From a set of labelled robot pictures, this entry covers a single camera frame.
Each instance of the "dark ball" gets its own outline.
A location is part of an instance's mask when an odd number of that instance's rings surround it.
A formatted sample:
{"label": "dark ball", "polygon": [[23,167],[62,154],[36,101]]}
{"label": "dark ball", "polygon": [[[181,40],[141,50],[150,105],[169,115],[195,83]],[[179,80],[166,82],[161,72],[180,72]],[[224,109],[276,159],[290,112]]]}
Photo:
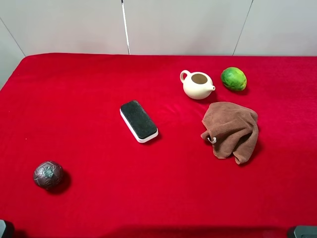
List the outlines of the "dark ball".
{"label": "dark ball", "polygon": [[61,165],[54,161],[46,161],[40,164],[33,174],[33,180],[37,186],[50,189],[58,185],[64,175]]}

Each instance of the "white teapot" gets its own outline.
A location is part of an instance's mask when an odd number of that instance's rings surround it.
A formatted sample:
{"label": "white teapot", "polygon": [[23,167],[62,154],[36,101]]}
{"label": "white teapot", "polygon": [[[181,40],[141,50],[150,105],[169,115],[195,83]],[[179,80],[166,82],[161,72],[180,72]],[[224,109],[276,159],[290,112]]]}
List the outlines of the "white teapot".
{"label": "white teapot", "polygon": [[180,81],[183,83],[184,92],[192,99],[204,99],[216,88],[212,84],[211,78],[202,72],[189,72],[183,70],[180,73]]}

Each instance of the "black object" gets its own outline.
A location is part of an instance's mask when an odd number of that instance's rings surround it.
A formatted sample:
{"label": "black object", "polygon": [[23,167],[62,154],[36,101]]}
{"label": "black object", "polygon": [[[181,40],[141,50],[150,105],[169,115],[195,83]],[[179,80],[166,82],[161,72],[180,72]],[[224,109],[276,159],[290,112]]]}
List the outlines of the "black object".
{"label": "black object", "polygon": [[292,227],[287,234],[288,238],[317,238],[317,226]]}
{"label": "black object", "polygon": [[61,165],[54,161],[46,161],[40,164],[33,174],[33,180],[37,186],[45,189],[58,185],[64,175]]}
{"label": "black object", "polygon": [[12,238],[14,226],[11,222],[0,220],[0,238]]}
{"label": "black object", "polygon": [[120,110],[130,123],[138,138],[145,139],[158,131],[158,128],[138,101],[133,100],[123,104]]}

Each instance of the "lime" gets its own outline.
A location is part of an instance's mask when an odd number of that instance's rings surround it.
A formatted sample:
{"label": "lime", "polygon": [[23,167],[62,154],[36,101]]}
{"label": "lime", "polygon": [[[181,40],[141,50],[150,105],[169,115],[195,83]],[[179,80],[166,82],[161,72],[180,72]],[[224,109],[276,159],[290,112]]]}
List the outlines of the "lime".
{"label": "lime", "polygon": [[242,91],[247,86],[246,76],[236,67],[226,68],[221,74],[221,81],[233,91]]}

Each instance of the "brown cloth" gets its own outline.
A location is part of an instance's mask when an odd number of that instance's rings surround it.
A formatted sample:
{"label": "brown cloth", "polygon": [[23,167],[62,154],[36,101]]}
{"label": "brown cloth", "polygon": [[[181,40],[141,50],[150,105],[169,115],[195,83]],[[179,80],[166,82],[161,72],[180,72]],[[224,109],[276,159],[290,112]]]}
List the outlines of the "brown cloth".
{"label": "brown cloth", "polygon": [[207,131],[204,140],[216,138],[213,154],[224,159],[232,153],[237,164],[245,163],[251,157],[258,140],[258,115],[249,108],[234,103],[210,104],[203,124]]}

